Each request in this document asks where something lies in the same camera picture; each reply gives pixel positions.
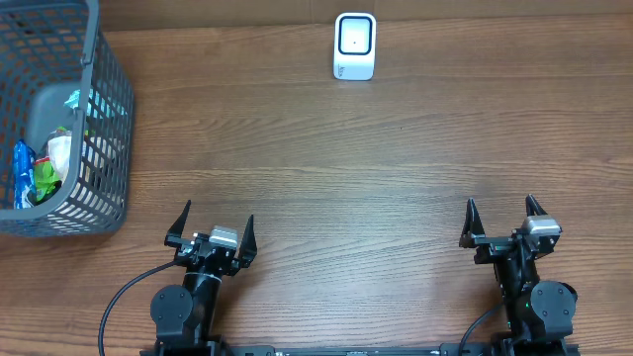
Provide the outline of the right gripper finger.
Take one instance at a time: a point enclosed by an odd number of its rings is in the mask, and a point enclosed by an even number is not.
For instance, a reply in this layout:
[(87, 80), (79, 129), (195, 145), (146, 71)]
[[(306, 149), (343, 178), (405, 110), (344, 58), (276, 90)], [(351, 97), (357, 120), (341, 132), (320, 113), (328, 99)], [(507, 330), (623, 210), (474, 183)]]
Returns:
[(481, 238), (485, 237), (486, 233), (479, 216), (475, 200), (469, 198), (467, 201), (467, 208), (465, 214), (465, 221), (461, 232), (462, 238)]
[(547, 212), (542, 208), (532, 194), (528, 194), (525, 198), (525, 209), (528, 217), (547, 215)]

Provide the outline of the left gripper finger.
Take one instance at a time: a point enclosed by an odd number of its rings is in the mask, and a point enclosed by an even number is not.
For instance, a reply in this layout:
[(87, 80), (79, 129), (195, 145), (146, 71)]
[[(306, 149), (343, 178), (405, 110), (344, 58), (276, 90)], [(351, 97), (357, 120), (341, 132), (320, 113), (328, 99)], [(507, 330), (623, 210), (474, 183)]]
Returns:
[(238, 260), (240, 263), (252, 263), (257, 255), (257, 243), (254, 233), (254, 215), (248, 218), (241, 245), (238, 251)]
[(176, 221), (167, 231), (166, 233), (167, 240), (175, 240), (182, 237), (182, 233), (183, 233), (184, 226), (188, 218), (190, 207), (191, 207), (191, 201), (188, 200), (180, 216), (176, 219)]

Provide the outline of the green snack packet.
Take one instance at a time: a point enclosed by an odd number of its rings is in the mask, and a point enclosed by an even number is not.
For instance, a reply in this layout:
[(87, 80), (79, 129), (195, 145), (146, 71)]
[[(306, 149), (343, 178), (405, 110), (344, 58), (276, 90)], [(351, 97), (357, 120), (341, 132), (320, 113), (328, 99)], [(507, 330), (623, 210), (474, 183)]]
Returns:
[(72, 137), (72, 131), (65, 127), (58, 127), (55, 131), (51, 132), (45, 139), (45, 143), (37, 153), (36, 161), (34, 164), (34, 175), (37, 188), (36, 204), (42, 204), (49, 200), (62, 186), (63, 182), (55, 174), (47, 156), (46, 144), (47, 142), (59, 135), (70, 135)]

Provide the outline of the beige wrapper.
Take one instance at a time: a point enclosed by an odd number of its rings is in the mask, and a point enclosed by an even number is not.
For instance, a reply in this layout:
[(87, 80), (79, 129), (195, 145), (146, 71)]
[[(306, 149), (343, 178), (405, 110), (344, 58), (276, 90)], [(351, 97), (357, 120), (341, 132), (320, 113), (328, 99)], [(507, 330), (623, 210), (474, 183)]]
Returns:
[(51, 138), (46, 144), (49, 162), (57, 175), (64, 182), (70, 167), (72, 137), (70, 135), (59, 135)]

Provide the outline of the teal white snack packet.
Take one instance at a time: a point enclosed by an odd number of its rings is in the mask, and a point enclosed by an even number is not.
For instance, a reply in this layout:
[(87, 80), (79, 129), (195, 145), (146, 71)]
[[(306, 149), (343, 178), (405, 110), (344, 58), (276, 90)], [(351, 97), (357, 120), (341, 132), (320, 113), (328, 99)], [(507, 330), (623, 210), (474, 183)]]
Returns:
[[(64, 106), (69, 109), (78, 109), (81, 99), (81, 90), (73, 91), (64, 102)], [(98, 91), (91, 89), (88, 94), (86, 113), (95, 119), (110, 119), (115, 116), (124, 116), (127, 111), (125, 107), (116, 103), (111, 97), (103, 98)]]

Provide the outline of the blue snack packet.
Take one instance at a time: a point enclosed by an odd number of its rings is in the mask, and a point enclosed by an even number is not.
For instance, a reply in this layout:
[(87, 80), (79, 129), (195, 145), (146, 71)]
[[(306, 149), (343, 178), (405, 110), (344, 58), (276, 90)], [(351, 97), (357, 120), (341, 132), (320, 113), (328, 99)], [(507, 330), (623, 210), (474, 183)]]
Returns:
[(35, 153), (22, 140), (13, 151), (14, 208), (32, 208), (36, 204), (37, 188), (34, 175)]

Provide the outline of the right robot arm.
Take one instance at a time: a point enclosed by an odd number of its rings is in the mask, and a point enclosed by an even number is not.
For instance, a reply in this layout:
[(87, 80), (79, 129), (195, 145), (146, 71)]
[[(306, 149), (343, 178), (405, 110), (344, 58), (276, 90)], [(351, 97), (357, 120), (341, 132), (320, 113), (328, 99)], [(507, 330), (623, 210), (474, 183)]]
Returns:
[(536, 261), (554, 252), (563, 232), (531, 194), (525, 198), (526, 218), (509, 236), (488, 237), (474, 199), (466, 206), (459, 246), (476, 251), (474, 262), (492, 264), (501, 302), (482, 314), (462, 336), (457, 353), (463, 354), (474, 329), (499, 310), (505, 310), (509, 331), (499, 332), (483, 347), (485, 355), (578, 355), (569, 344), (577, 291), (569, 284), (540, 278)]

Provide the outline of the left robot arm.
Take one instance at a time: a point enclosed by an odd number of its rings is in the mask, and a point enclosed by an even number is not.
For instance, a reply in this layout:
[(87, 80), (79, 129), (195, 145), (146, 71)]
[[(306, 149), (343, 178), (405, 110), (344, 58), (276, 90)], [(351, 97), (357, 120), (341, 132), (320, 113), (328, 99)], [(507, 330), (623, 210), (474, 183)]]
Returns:
[(150, 303), (156, 327), (154, 346), (145, 355), (210, 355), (232, 353), (224, 338), (211, 334), (224, 276), (247, 268), (257, 254), (254, 217), (243, 236), (231, 228), (215, 226), (209, 233), (182, 237), (191, 204), (166, 233), (164, 244), (175, 249), (174, 264), (185, 269), (180, 285), (160, 289)]

